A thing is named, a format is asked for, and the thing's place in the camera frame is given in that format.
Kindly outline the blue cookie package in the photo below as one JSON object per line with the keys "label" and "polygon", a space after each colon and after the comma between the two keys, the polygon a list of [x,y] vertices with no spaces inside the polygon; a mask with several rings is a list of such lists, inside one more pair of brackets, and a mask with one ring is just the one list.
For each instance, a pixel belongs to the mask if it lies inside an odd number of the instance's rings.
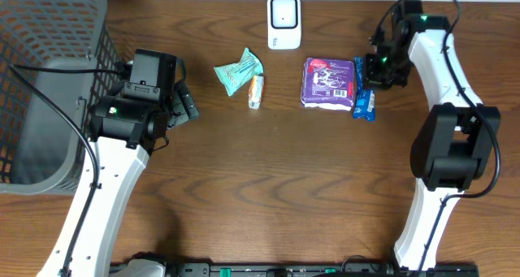
{"label": "blue cookie package", "polygon": [[375,92],[371,89],[363,88],[363,74],[364,58],[356,56],[353,58],[356,71],[356,102],[353,109],[354,119],[365,119],[372,122],[375,120]]}

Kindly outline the red purple pad package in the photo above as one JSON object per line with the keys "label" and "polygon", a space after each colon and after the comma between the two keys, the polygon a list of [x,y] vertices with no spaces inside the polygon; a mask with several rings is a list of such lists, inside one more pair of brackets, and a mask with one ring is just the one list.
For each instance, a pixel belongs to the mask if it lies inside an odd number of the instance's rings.
{"label": "red purple pad package", "polygon": [[301,105],[351,111],[354,106],[354,64],[351,60],[308,58],[304,63]]}

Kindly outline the teal wet wipes pack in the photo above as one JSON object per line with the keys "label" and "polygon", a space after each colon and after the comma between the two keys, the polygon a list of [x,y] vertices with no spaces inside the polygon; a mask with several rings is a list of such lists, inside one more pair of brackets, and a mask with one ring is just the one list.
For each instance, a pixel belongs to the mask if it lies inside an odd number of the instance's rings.
{"label": "teal wet wipes pack", "polygon": [[249,48],[244,49],[239,62],[215,67],[214,71],[229,97],[254,76],[264,72],[260,59]]}

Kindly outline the orange white snack bar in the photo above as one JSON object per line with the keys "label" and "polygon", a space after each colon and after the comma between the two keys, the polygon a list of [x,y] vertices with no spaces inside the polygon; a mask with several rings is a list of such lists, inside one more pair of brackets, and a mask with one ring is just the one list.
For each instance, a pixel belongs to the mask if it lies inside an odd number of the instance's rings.
{"label": "orange white snack bar", "polygon": [[264,77],[254,76],[249,85],[248,105],[250,109],[257,110],[262,102]]}

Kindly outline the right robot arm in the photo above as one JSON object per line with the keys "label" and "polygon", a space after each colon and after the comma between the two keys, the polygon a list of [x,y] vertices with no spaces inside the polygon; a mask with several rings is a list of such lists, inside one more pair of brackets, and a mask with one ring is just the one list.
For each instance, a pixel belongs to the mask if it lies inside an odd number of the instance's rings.
{"label": "right robot arm", "polygon": [[364,58],[365,89],[406,86],[416,70],[429,114],[415,137],[409,162],[416,179],[405,228],[393,246],[396,270],[408,276],[436,268],[436,250],[454,206],[468,198],[489,157],[500,172],[497,131],[501,114],[471,88],[454,49],[453,23],[444,15],[392,14],[392,36],[377,28]]}

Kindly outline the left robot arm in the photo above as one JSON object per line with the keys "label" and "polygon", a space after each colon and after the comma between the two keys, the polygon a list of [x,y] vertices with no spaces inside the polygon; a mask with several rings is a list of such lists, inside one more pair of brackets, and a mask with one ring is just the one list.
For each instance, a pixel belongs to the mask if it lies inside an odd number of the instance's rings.
{"label": "left robot arm", "polygon": [[107,276],[124,211],[156,141],[198,116],[184,61],[137,50],[119,80],[90,108],[85,159],[62,231],[40,276]]}

